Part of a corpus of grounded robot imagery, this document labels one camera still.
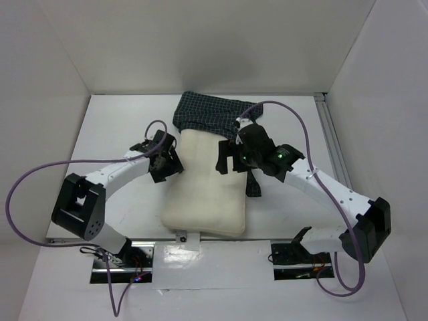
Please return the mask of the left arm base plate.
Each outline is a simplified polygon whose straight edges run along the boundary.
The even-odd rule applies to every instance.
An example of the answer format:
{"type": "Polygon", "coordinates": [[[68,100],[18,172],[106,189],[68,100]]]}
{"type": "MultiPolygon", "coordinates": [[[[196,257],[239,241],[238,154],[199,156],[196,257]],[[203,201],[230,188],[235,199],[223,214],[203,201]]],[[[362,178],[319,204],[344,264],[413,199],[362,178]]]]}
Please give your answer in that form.
{"type": "MultiPolygon", "coordinates": [[[[149,284],[152,282],[152,267],[154,259],[154,242],[133,241],[132,248],[136,254],[123,263],[111,253],[107,253],[110,277],[113,284],[127,284],[133,279],[135,284],[149,284]]],[[[93,263],[90,274],[91,284],[107,284],[106,260],[100,252],[89,250],[93,263]]]]}

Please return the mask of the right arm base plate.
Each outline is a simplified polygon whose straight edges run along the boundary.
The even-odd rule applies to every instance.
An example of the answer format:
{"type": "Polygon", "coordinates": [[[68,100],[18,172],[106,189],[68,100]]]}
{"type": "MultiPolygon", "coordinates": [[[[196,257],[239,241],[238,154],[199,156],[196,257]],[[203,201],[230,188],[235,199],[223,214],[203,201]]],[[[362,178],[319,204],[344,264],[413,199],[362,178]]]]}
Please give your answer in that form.
{"type": "Polygon", "coordinates": [[[310,254],[290,240],[271,240],[267,260],[273,265],[274,280],[335,278],[329,253],[310,254]]]}

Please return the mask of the cream pillow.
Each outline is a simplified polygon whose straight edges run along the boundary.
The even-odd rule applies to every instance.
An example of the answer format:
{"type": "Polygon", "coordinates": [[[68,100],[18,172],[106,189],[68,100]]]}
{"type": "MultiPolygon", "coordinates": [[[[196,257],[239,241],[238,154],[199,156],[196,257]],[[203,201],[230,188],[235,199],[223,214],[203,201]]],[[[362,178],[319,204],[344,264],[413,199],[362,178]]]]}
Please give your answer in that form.
{"type": "Polygon", "coordinates": [[[171,179],[161,223],[169,229],[237,237],[245,231],[246,173],[215,170],[218,143],[210,132],[181,131],[178,156],[184,171],[171,179]]]}

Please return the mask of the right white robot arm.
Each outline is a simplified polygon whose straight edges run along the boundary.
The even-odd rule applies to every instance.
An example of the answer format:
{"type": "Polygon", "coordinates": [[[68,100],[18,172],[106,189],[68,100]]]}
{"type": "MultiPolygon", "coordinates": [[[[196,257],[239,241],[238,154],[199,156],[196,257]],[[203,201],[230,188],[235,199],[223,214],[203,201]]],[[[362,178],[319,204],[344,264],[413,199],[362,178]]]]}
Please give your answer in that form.
{"type": "Polygon", "coordinates": [[[292,241],[292,255],[299,262],[308,261],[314,254],[343,251],[369,263],[391,234],[388,201],[382,197],[372,200],[352,191],[311,165],[298,149],[289,144],[276,145],[258,124],[242,126],[235,139],[219,142],[218,151],[215,168],[220,174],[227,174],[227,159],[231,158],[233,171],[259,169],[343,218],[341,226],[303,228],[292,241]]]}

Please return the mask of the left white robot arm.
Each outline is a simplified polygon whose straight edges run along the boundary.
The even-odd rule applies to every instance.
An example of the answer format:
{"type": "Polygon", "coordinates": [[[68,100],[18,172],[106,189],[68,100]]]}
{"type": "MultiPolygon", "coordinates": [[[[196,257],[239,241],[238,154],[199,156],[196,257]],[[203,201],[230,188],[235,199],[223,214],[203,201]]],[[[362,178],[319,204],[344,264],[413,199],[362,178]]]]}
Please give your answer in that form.
{"type": "Polygon", "coordinates": [[[157,130],[153,139],[131,146],[118,163],[87,175],[68,175],[62,184],[51,221],[75,236],[101,247],[116,266],[130,265],[141,250],[105,222],[107,200],[131,181],[149,174],[155,183],[183,172],[173,135],[157,130]]]}

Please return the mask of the dark plaid pillowcase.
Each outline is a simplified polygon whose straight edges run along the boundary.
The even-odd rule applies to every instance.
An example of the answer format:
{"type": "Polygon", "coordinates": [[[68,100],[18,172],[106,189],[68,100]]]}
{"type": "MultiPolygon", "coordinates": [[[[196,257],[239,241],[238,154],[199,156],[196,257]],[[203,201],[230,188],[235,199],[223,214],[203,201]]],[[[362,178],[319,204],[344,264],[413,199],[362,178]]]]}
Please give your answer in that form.
{"type": "Polygon", "coordinates": [[[235,140],[235,121],[253,102],[229,100],[192,91],[182,94],[173,114],[173,125],[179,132],[186,129],[218,134],[228,140],[235,140]]]}

